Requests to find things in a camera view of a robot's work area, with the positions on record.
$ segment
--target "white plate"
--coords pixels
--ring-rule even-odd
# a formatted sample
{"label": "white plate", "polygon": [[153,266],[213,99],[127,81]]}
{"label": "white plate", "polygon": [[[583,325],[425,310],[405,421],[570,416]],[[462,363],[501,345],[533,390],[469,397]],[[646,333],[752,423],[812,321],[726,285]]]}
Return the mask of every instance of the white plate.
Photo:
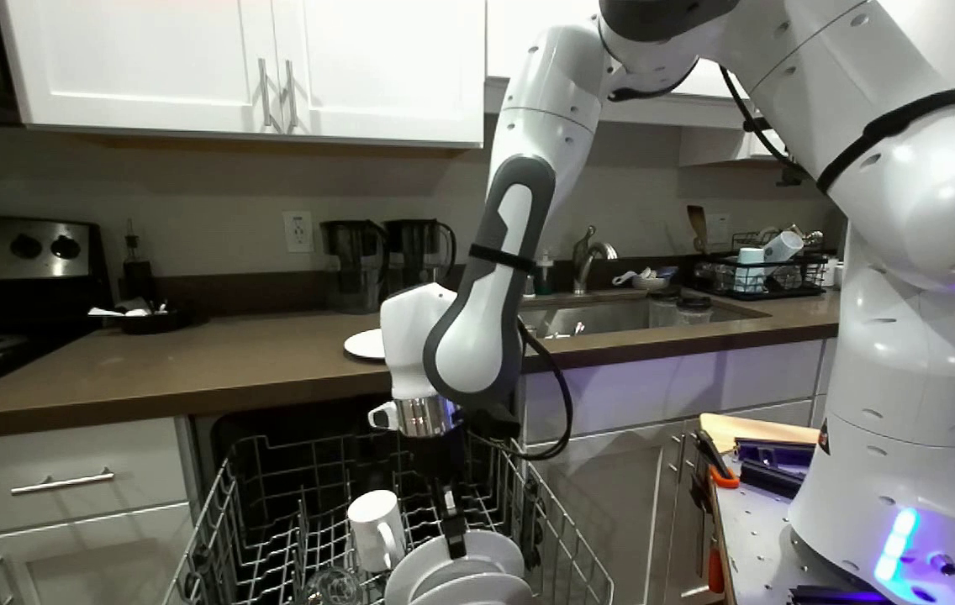
{"label": "white plate", "polygon": [[[509,573],[525,573],[525,559],[518,543],[497,531],[469,531],[469,559],[487,559]],[[388,578],[382,605],[406,605],[414,587],[435,573],[437,568],[451,565],[443,537],[435,537],[414,546]]]}
{"label": "white plate", "polygon": [[379,330],[368,330],[368,333],[344,339],[344,349],[355,358],[382,358],[382,336]]}
{"label": "white plate", "polygon": [[428,590],[435,590],[435,587],[441,587],[446,582],[456,582],[456,578],[469,578],[469,573],[497,573],[497,572],[501,572],[501,565],[469,552],[463,559],[419,573],[419,582],[414,582],[406,601],[416,601],[419,595],[428,595]]}
{"label": "white plate", "polygon": [[414,605],[528,605],[528,601],[533,601],[528,582],[509,572],[487,572],[437,584],[425,590]]}

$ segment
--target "white cabinet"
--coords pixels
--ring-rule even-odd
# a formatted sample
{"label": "white cabinet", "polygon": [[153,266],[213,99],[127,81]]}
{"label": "white cabinet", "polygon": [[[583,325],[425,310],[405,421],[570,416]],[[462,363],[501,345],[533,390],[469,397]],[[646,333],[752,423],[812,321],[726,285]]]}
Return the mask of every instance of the white cabinet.
{"label": "white cabinet", "polygon": [[475,140],[484,132],[484,0],[276,0],[295,135]]}
{"label": "white cabinet", "polygon": [[26,123],[480,143],[484,0],[0,0]]}
{"label": "white cabinet", "polygon": [[262,132],[269,16],[269,0],[0,0],[19,114],[63,127]]}
{"label": "white cabinet", "polygon": [[0,605],[154,605],[188,528],[175,421],[0,435]]}
{"label": "white cabinet", "polygon": [[158,605],[188,533],[188,505],[0,533],[0,605]]}

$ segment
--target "electrical outlet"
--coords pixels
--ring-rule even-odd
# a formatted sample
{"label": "electrical outlet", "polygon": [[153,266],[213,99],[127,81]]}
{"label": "electrical outlet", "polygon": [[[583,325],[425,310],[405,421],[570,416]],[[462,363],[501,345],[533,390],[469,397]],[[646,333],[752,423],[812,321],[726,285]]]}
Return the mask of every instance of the electrical outlet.
{"label": "electrical outlet", "polygon": [[287,238],[287,252],[311,256],[312,252],[312,214],[284,210],[284,238]]}

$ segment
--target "gas stove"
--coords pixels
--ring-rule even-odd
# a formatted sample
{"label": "gas stove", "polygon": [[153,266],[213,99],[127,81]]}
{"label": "gas stove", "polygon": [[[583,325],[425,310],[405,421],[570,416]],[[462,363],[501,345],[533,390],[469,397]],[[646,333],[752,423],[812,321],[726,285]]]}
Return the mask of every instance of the gas stove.
{"label": "gas stove", "polygon": [[104,300],[94,224],[0,218],[0,375],[85,336],[85,313]]}

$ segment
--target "lower cabinet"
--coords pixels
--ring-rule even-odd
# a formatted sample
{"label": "lower cabinet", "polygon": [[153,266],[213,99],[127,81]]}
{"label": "lower cabinet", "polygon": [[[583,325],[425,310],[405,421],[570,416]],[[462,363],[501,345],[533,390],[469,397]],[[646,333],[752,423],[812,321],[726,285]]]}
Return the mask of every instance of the lower cabinet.
{"label": "lower cabinet", "polygon": [[188,533],[188,505],[0,533],[0,605],[154,605]]}
{"label": "lower cabinet", "polygon": [[0,605],[158,605],[191,512],[175,416],[0,435]]}

